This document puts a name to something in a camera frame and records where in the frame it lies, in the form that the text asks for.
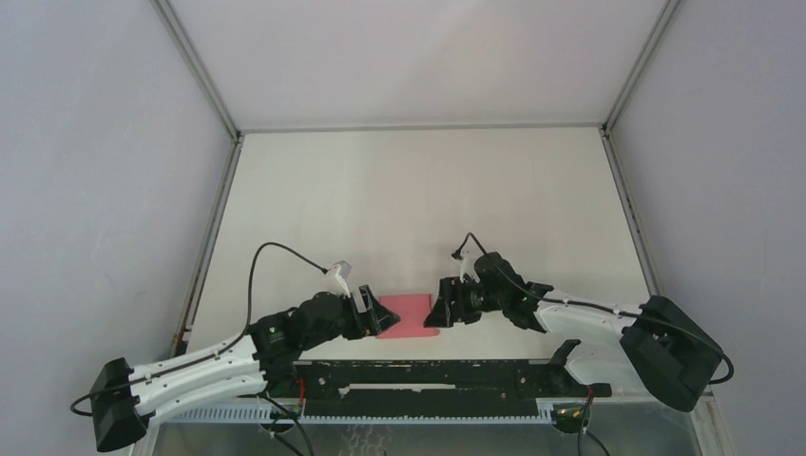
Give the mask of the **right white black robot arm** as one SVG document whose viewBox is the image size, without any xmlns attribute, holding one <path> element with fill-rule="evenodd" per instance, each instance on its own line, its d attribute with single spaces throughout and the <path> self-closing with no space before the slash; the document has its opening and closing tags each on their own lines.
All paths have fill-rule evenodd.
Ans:
<svg viewBox="0 0 806 456">
<path fill-rule="evenodd" d="M 564 338 L 549 382 L 563 395 L 583 386 L 645 391 L 690 411 L 730 362 L 719 344 L 672 300 L 652 295 L 637 305 L 584 301 L 544 283 L 525 281 L 498 253 L 480 256 L 474 273 L 440 280 L 427 328 L 472 324 L 500 313 L 515 327 Z"/>
</svg>

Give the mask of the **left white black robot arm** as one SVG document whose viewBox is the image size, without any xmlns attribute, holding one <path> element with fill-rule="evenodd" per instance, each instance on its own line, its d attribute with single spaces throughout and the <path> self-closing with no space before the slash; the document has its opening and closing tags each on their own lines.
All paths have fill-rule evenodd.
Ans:
<svg viewBox="0 0 806 456">
<path fill-rule="evenodd" d="M 286 395 L 296 386 L 294 363 L 304 352 L 339 337 L 377 336 L 399 321 L 361 286 L 348 295 L 317 293 L 206 349 L 138 366 L 109 361 L 89 392 L 96 449 L 129 447 L 151 426 L 219 400 L 268 390 Z"/>
</svg>

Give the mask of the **pink cardboard box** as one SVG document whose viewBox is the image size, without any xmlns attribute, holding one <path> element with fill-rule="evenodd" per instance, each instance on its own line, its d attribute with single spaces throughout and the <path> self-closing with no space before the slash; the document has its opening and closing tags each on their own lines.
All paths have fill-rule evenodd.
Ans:
<svg viewBox="0 0 806 456">
<path fill-rule="evenodd" d="M 382 295 L 379 302 L 387 310 L 397 314 L 400 321 L 376 338 L 402 339 L 434 337 L 440 334 L 439 329 L 424 326 L 425 319 L 432 310 L 431 294 Z"/>
</svg>

